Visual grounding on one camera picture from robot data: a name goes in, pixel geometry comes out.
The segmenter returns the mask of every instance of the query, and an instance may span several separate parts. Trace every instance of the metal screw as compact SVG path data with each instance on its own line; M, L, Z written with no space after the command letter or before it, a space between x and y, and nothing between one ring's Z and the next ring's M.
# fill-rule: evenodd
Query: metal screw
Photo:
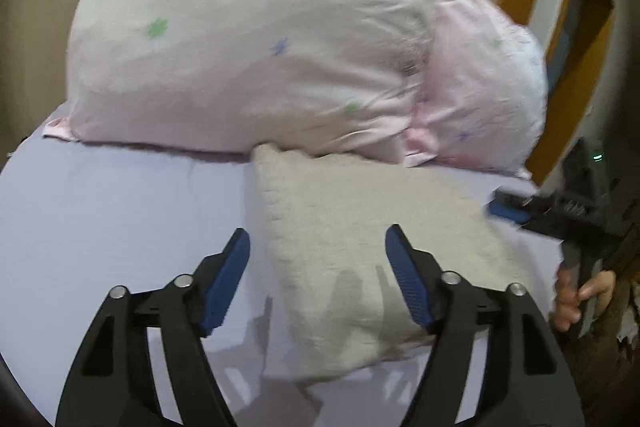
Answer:
M462 280L460 275L455 272L444 272L440 278L442 279L442 282L450 286L460 284L460 281Z
M188 273L184 273L182 275L178 275L174 279L174 284L178 286L178 288L188 288L193 283L193 277Z
M127 289L124 286L114 286L109 290L109 296L112 299L122 299L127 294Z
M517 295L518 297L522 297L523 295L527 294L527 289L523 284L520 284L519 282L511 283L509 285L509 291L514 295Z

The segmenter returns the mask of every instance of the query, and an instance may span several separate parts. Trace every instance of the purple star print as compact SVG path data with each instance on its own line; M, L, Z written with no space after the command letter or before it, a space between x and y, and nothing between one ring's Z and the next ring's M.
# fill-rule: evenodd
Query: purple star print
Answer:
M273 56L277 57L278 55L284 55L289 47L289 39L280 39L273 49Z

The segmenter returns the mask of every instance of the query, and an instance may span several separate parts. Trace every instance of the mattress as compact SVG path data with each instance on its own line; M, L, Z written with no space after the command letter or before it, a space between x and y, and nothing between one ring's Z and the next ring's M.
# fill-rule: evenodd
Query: mattress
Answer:
M68 369L108 290L156 289L222 250L237 227L255 229L260 198L245 158L151 148L25 140L0 175L0 351L14 377L53 422ZM501 185L532 192L528 182L455 171L479 204ZM529 263L530 291L546 313L560 259L558 241L496 222ZM337 381L303 388L287 378L296 349L264 240L252 258L225 323L203 341L210 365L240 427L397 426L430 348L382 362ZM148 332L165 416L180 421L159 331ZM266 371L269 350L282 367ZM459 420L472 416L486 354L479 333Z

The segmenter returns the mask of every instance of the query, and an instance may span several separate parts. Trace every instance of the finger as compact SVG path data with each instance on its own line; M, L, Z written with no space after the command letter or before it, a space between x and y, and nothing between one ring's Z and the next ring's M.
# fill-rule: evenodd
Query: finger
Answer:
M556 316L571 324L575 324L580 321L582 314L578 308L559 304L556 306Z
M616 274L612 271L603 271L589 279L578 291L578 300L584 301L594 295L605 292L613 292L616 285Z
M572 288L562 288L558 290L556 301L560 304L566 304L576 308L580 303L580 301L578 301L577 293Z
M563 264L558 268L556 276L556 287L571 286L571 272L567 270Z
M569 331L569 328L571 327L571 323L569 323L568 321L561 319L559 317L554 318L554 326L556 327L556 329L558 331Z

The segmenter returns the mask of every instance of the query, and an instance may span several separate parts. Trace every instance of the blue rubber pad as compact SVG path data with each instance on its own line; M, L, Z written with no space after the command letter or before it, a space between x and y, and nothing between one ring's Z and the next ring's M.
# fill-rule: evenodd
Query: blue rubber pad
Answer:
M200 327L206 335L210 335L211 331L221 326L225 320L226 312L249 261L250 247L249 234L244 230L239 231L231 250L226 252L225 263L204 296L205 313Z
M411 318L416 324L427 329L433 323L429 309L429 291L418 275L401 232L396 230L396 227L390 227L386 231L385 248Z
M524 225L531 219L531 214L526 210L510 208L498 203L497 201L491 201L487 205L487 210L489 211L489 214L493 214L496 217L501 217L502 219L509 219L510 221L518 223L519 225Z

